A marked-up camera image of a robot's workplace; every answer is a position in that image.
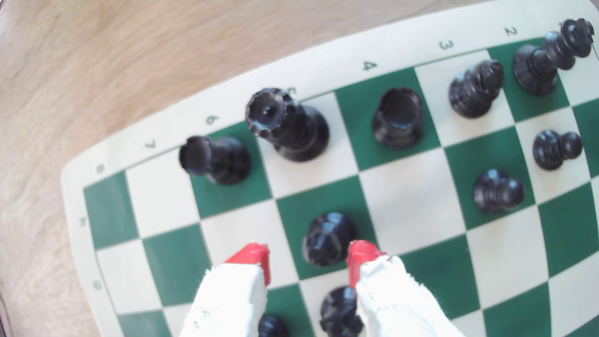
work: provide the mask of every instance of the chessboard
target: chessboard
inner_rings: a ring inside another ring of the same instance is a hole
[[[558,70],[553,91],[523,90],[516,51],[543,45],[565,19],[599,28],[586,0],[506,0],[381,26],[265,65],[137,122],[73,159],[62,172],[71,247],[103,336],[177,336],[205,271],[251,241],[270,247],[267,313],[291,337],[324,337],[320,304],[349,283],[345,262],[302,256],[312,220],[339,212],[358,237],[399,255],[467,337],[599,336],[599,56]],[[502,90],[479,118],[448,99],[457,75],[503,65]],[[407,87],[422,101],[422,135],[382,146],[371,120],[383,93]],[[246,105],[282,88],[319,111],[324,153],[297,163],[255,137]],[[582,153],[541,169],[543,130],[573,132]],[[251,157],[241,182],[221,185],[182,169],[192,136],[228,136]],[[477,178],[498,169],[524,199],[482,212]]]

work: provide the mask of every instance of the wooden table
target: wooden table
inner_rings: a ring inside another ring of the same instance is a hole
[[[0,294],[12,335],[99,336],[73,264],[60,193],[60,170],[77,154],[290,53],[475,2],[5,0]],[[0,315],[6,322],[2,306]]]

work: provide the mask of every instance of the chess piece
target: chess piece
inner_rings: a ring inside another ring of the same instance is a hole
[[[405,149],[422,137],[422,100],[412,89],[392,88],[380,99],[372,119],[377,142],[391,149]]]
[[[545,170],[556,170],[564,160],[574,159],[582,152],[580,136],[569,132],[563,135],[553,130],[544,130],[537,135],[533,144],[534,161]]]
[[[498,213],[518,207],[524,201],[522,182],[507,173],[491,169],[474,183],[474,202],[485,213]]]
[[[585,19],[564,21],[560,32],[545,35],[543,47],[526,44],[518,49],[512,60],[516,80],[530,94],[551,93],[558,80],[557,68],[569,70],[575,56],[589,56],[594,34],[593,26]]]
[[[289,337],[289,329],[281,319],[263,315],[258,322],[258,337]]]
[[[357,337],[364,324],[356,314],[356,291],[339,287],[328,293],[320,306],[320,327],[329,337]]]
[[[246,107],[246,122],[254,135],[268,140],[280,155],[292,161],[316,158],[329,142],[325,118],[277,88],[254,94]]]
[[[317,216],[304,236],[304,259],[315,266],[330,266],[347,258],[349,243],[358,238],[352,220],[343,214],[328,212]]]
[[[212,182],[232,185],[250,172],[250,153],[232,137],[211,140],[193,136],[179,149],[179,163],[192,176],[207,175]]]
[[[477,118],[491,108],[503,85],[503,66],[485,60],[458,75],[449,86],[449,102],[466,118]]]

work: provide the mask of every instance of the white fabric wrapping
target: white fabric wrapping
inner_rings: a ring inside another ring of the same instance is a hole
[[[356,292],[368,337],[464,337],[396,256],[362,264]]]
[[[204,277],[179,337],[257,337],[266,296],[262,268],[221,264]]]

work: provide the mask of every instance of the black pawn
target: black pawn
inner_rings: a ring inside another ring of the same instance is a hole
[[[343,214],[329,212],[317,216],[304,236],[304,259],[315,266],[336,264],[347,258],[349,243],[358,238],[352,220]]]
[[[325,118],[277,88],[254,94],[246,107],[246,122],[254,135],[268,140],[280,155],[292,161],[316,158],[329,142]]]
[[[356,337],[364,324],[356,314],[356,291],[339,287],[328,293],[320,306],[320,327],[329,337]]]
[[[565,133],[560,136],[553,130],[545,130],[534,139],[534,161],[545,170],[555,170],[564,160],[574,159],[581,152],[582,141],[575,133]]]
[[[449,102],[466,118],[477,118],[491,108],[503,86],[503,66],[495,60],[482,61],[458,75],[449,86]]]
[[[372,132],[377,142],[400,150],[422,137],[422,100],[412,89],[392,88],[380,99],[373,115]]]
[[[523,184],[496,169],[479,176],[474,183],[474,202],[485,213],[514,209],[524,201]]]
[[[232,185],[250,172],[250,153],[231,137],[211,140],[193,136],[179,149],[179,163],[192,176],[207,175],[212,182]]]
[[[542,47],[526,44],[518,49],[512,60],[516,80],[530,94],[551,93],[557,84],[557,69],[571,69],[575,56],[589,56],[594,34],[593,26],[585,19],[564,21],[560,32],[545,35]]]
[[[289,337],[289,329],[281,319],[263,315],[258,322],[258,337]]]

